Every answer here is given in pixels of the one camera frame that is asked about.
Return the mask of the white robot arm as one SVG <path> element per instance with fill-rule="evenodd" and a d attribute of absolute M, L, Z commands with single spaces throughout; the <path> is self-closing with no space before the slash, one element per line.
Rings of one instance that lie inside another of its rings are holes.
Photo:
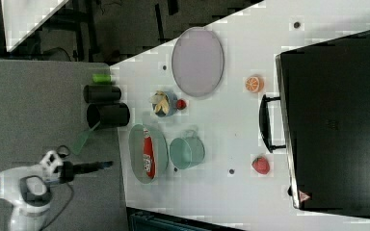
<path fill-rule="evenodd" d="M 0 199 L 13 206 L 10 231 L 41 231 L 49 225 L 47 217 L 54 198 L 52 185 L 68 184 L 78 174 L 113 165 L 112 161 L 75 165 L 65 161 L 65 157 L 66 154 L 50 150 L 37 164 L 0 171 Z"/>

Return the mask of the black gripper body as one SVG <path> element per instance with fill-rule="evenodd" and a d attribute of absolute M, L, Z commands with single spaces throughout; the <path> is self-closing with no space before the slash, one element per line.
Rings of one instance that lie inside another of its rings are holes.
<path fill-rule="evenodd" d="M 72 162 L 64 162 L 61 168 L 59 182 L 61 184 L 72 182 L 74 180 L 74 171 Z"/>

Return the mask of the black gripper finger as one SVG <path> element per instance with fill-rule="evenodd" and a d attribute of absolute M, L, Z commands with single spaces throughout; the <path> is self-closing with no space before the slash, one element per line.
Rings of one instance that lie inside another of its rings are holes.
<path fill-rule="evenodd" d="M 87 163 L 87 164 L 79 164 L 75 166 L 75 170 L 76 171 L 98 171 L 100 169 L 111 167 L 113 163 L 114 163 L 113 161 L 109 161 L 109 162 L 94 162 L 94 163 Z"/>

